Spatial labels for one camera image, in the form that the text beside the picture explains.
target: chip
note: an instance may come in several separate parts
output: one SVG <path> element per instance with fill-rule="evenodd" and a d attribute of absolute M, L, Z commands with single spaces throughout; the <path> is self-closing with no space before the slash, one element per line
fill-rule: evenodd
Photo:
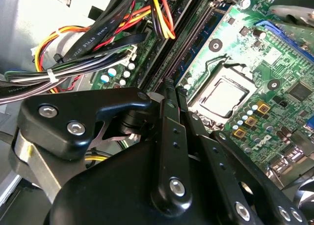
<path fill-rule="evenodd" d="M 276 102 L 277 104 L 279 104 L 280 102 L 282 102 L 284 99 L 280 96 L 274 96 L 273 98 L 274 102 Z"/>
<path fill-rule="evenodd" d="M 240 34 L 242 35 L 242 36 L 246 36 L 248 33 L 249 33 L 249 29 L 246 27 L 246 26 L 244 26 L 241 30 L 240 30 Z"/>
<path fill-rule="evenodd" d="M 240 139 L 241 139 L 242 137 L 244 137 L 245 134 L 246 134 L 246 132 L 245 132 L 243 129 L 241 129 L 241 128 L 239 128 L 238 130 L 236 130 L 236 131 L 234 132 L 234 135 L 235 135 L 236 137 L 240 138 Z"/>
<path fill-rule="evenodd" d="M 300 113 L 300 116 L 301 116 L 302 118 L 304 118 L 305 116 L 308 115 L 308 113 L 309 113 L 309 112 L 307 112 L 307 111 L 302 111 L 302 112 Z"/>
<path fill-rule="evenodd" d="M 229 23 L 230 25 L 233 25 L 235 21 L 236 21 L 236 20 L 235 20 L 234 18 L 230 18 L 230 20 L 228 21 L 228 23 Z"/>
<path fill-rule="evenodd" d="M 256 123 L 257 123 L 257 119 L 255 119 L 255 118 L 253 118 L 253 117 L 249 117 L 246 121 L 245 121 L 245 123 L 247 124 L 247 125 L 249 125 L 249 126 L 251 126 L 251 127 L 253 127 Z"/>
<path fill-rule="evenodd" d="M 302 102 L 307 99 L 313 91 L 303 83 L 295 83 L 288 91 L 294 99 Z"/>
<path fill-rule="evenodd" d="M 268 106 L 266 103 L 264 103 L 263 101 L 259 100 L 257 102 L 257 105 L 259 106 L 259 108 L 257 109 L 258 112 L 263 113 L 263 114 L 267 114 L 268 111 L 270 110 L 270 106 Z"/>
<path fill-rule="evenodd" d="M 257 42 L 254 44 L 254 46 L 255 46 L 255 47 L 259 47 L 261 44 L 262 44 L 262 43 L 261 43 L 260 41 L 257 41 Z"/>

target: wire bundle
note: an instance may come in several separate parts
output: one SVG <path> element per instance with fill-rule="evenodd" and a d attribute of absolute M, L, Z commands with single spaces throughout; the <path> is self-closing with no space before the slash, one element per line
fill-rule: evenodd
<path fill-rule="evenodd" d="M 36 72 L 10 70 L 4 74 L 6 81 L 0 81 L 0 105 L 47 91 L 57 93 L 73 90 L 76 81 L 83 74 L 97 72 L 119 64 L 127 57 L 126 50 L 130 48 L 130 45 L 143 42 L 146 34 L 129 36 L 123 34 L 122 38 L 118 40 L 116 39 L 117 35 L 133 27 L 150 14 L 157 36 L 175 39 L 170 8 L 166 0 L 161 1 L 166 15 L 161 11 L 158 0 L 149 0 L 150 5 L 137 11 L 135 11 L 136 0 L 111 0 L 107 9 L 93 25 L 89 27 L 65 26 L 51 33 L 40 43 L 35 52 Z M 43 61 L 47 47 L 61 34 L 67 32 L 84 34 L 65 54 L 62 59 L 63 63 L 45 70 Z M 67 89 L 57 88 L 58 85 L 72 77 L 74 79 L 70 87 Z"/>

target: electrolytic capacitor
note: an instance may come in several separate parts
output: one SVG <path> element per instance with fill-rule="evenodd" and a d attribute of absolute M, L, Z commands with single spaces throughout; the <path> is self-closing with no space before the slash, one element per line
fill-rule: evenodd
<path fill-rule="evenodd" d="M 270 123 L 264 123 L 263 128 L 269 133 L 274 131 L 274 127 Z"/>
<path fill-rule="evenodd" d="M 242 113 L 241 114 L 241 118 L 242 118 L 242 120 L 246 121 L 249 118 L 249 116 L 247 116 L 246 114 Z"/>
<path fill-rule="evenodd" d="M 114 77 L 114 76 L 117 75 L 117 71 L 116 71 L 116 69 L 114 69 L 114 68 L 110 68 L 110 69 L 108 69 L 108 74 L 109 74 L 110 76 Z"/>
<path fill-rule="evenodd" d="M 128 69 L 129 69 L 129 70 L 133 70 L 133 69 L 135 69 L 135 68 L 136 68 L 135 64 L 132 63 L 132 62 L 130 62 L 129 65 L 128 65 Z"/>
<path fill-rule="evenodd" d="M 281 131 L 287 138 L 292 136 L 292 133 L 290 132 L 290 130 L 285 126 L 281 127 Z"/>
<path fill-rule="evenodd" d="M 120 79 L 119 84 L 121 86 L 125 86 L 127 84 L 127 81 L 125 81 L 124 79 Z"/>
<path fill-rule="evenodd" d="M 245 107 L 243 110 L 248 116 L 253 114 L 253 110 L 250 107 Z"/>
<path fill-rule="evenodd" d="M 110 78 L 109 78 L 108 75 L 104 74 L 104 75 L 101 75 L 100 80 L 101 80 L 104 84 L 106 84 L 106 83 L 109 82 Z"/>
<path fill-rule="evenodd" d="M 287 141 L 288 138 L 286 138 L 286 136 L 281 132 L 281 131 L 277 131 L 276 135 L 282 140 L 282 141 Z"/>
<path fill-rule="evenodd" d="M 262 30 L 259 30 L 259 29 L 255 29 L 253 31 L 253 36 L 259 38 L 259 39 L 265 39 L 267 34 L 266 32 L 262 31 Z"/>
<path fill-rule="evenodd" d="M 257 134 L 253 134 L 251 136 L 251 139 L 255 142 L 255 143 L 260 143 L 261 142 L 261 138 L 259 137 L 259 135 Z"/>
<path fill-rule="evenodd" d="M 191 89 L 191 85 L 190 84 L 185 84 L 183 87 L 186 90 L 190 90 Z"/>
<path fill-rule="evenodd" d="M 243 124 L 243 120 L 240 119 L 239 117 L 235 118 L 235 122 L 237 123 L 237 125 L 240 125 L 240 126 Z"/>
<path fill-rule="evenodd" d="M 123 72 L 123 77 L 125 77 L 126 79 L 129 78 L 130 76 L 131 76 L 131 73 L 129 71 Z"/>
<path fill-rule="evenodd" d="M 249 107 L 253 110 L 253 111 L 256 111 L 258 108 L 259 108 L 259 106 L 255 103 L 255 102 L 250 102 L 250 104 L 249 104 Z"/>
<path fill-rule="evenodd" d="M 230 126 L 232 127 L 233 130 L 239 129 L 239 126 L 236 124 L 236 122 L 231 122 Z"/>
<path fill-rule="evenodd" d="M 245 153 L 251 153 L 252 152 L 252 149 L 250 148 L 249 144 L 242 144 L 241 145 L 241 149 L 245 152 Z"/>
<path fill-rule="evenodd" d="M 186 80 L 187 80 L 188 84 L 193 85 L 193 78 L 192 77 L 189 77 Z"/>

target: integrated circuit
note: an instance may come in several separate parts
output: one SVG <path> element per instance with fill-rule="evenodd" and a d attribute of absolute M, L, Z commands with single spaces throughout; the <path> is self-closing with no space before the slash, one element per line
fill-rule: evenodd
<path fill-rule="evenodd" d="M 242 35 L 242 36 L 246 36 L 248 33 L 249 33 L 249 29 L 246 27 L 246 26 L 244 26 L 241 30 L 240 30 L 240 34 Z"/>
<path fill-rule="evenodd" d="M 299 82 L 295 83 L 288 91 L 289 95 L 294 99 L 302 102 L 306 100 L 312 93 L 313 90 L 309 88 L 306 84 Z"/>

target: white wire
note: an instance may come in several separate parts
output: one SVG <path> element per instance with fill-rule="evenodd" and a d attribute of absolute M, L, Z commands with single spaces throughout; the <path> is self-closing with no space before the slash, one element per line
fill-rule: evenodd
<path fill-rule="evenodd" d="M 107 60 L 110 56 L 112 56 L 114 53 L 109 53 L 108 55 L 106 55 L 105 57 L 97 60 L 97 61 L 94 61 L 94 62 L 91 62 L 89 64 L 84 64 L 84 65 L 81 65 L 81 66 L 78 66 L 77 68 L 73 68 L 73 69 L 69 69 L 69 70 L 66 70 L 66 71 L 61 71 L 61 72 L 58 72 L 56 74 L 54 74 L 55 77 L 58 77 L 58 76 L 61 76 L 61 75 L 65 75 L 65 74 L 69 74 L 69 73 L 73 73 L 73 72 L 76 72 L 76 71 L 79 71 L 81 69 L 85 69 L 85 68 L 88 68 L 92 65 L 96 65 L 96 64 L 99 64 L 105 60 Z M 29 78 L 22 78 L 22 79 L 13 79 L 11 80 L 12 83 L 22 83 L 22 82 L 28 82 L 28 81 L 36 81 L 36 80 L 41 80 L 41 79 L 49 79 L 49 75 L 42 75 L 42 76 L 37 76 L 37 77 L 29 77 Z"/>

